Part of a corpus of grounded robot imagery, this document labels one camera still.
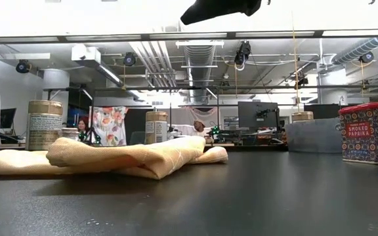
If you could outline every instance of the yellow towel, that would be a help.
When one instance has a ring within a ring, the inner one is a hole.
[[[203,153],[205,139],[185,137],[167,142],[127,147],[90,147],[59,138],[48,151],[0,151],[0,174],[74,174],[114,171],[161,179],[186,163],[228,160],[222,147]]]

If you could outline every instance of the black table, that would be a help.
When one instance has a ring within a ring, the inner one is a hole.
[[[161,181],[0,177],[0,235],[378,235],[378,166],[231,152]]]

